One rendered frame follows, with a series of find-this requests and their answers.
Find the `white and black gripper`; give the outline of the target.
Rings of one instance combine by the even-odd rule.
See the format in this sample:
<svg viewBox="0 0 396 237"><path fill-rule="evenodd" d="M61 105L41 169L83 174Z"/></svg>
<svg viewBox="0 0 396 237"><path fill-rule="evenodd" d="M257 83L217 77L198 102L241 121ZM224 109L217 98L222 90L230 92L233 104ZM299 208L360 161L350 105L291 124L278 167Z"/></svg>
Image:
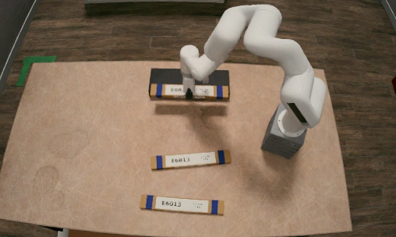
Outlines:
<svg viewBox="0 0 396 237"><path fill-rule="evenodd" d="M195 86L195 78L194 77L183 76L183 92L188 91L188 93L186 93L186 99L193 99L194 86ZM191 93L190 93L190 91L191 91Z"/></svg>

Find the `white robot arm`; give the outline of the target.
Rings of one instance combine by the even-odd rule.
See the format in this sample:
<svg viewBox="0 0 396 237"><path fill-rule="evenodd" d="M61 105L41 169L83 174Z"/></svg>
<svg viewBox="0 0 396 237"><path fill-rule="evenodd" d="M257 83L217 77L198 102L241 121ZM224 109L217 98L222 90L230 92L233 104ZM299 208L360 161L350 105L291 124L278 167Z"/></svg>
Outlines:
<svg viewBox="0 0 396 237"><path fill-rule="evenodd" d="M248 26L243 38L246 50L273 59L285 72L280 99L287 112L284 110L278 116L278 128L288 137L297 137L319 123L327 88L323 80L315 77L298 43L275 38L281 20L281 13L272 5L227 9L204 45L206 54L199 57L198 48L191 44L182 47L181 74L208 83L209 75L228 57Z"/></svg>

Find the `tan flat pack with white e6013 label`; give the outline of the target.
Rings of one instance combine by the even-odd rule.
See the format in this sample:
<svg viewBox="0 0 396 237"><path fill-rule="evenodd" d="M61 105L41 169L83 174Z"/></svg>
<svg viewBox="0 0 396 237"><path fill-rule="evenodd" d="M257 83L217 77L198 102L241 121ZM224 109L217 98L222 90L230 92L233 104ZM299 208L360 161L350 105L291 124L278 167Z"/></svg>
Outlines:
<svg viewBox="0 0 396 237"><path fill-rule="evenodd" d="M224 200L201 200L141 194L140 208L196 214L224 214Z"/></svg>

